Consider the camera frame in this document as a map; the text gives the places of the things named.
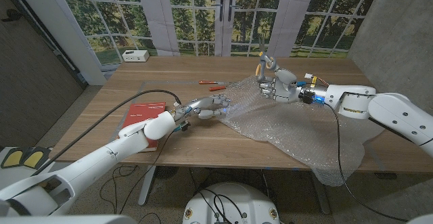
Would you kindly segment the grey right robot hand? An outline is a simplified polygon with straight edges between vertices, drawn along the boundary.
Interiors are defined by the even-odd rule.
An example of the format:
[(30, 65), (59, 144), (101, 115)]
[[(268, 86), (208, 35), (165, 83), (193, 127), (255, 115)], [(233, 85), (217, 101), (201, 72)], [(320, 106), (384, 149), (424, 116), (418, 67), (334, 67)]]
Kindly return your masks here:
[(277, 69), (275, 77), (265, 76), (265, 70), (261, 64), (257, 66), (255, 75), (260, 93), (267, 99), (287, 104), (296, 102), (325, 103), (328, 84), (298, 81), (293, 73), (284, 69)]

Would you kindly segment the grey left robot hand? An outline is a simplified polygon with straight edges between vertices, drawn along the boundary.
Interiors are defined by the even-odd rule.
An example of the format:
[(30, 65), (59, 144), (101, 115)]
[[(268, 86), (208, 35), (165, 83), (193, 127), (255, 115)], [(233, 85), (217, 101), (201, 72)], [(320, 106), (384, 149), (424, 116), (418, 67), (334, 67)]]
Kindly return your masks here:
[(177, 127), (175, 131), (186, 131), (191, 125), (188, 121), (190, 116), (197, 116), (205, 120), (212, 117), (219, 117), (226, 113), (231, 100), (223, 94), (211, 95), (193, 99), (187, 104), (175, 106), (172, 114)]

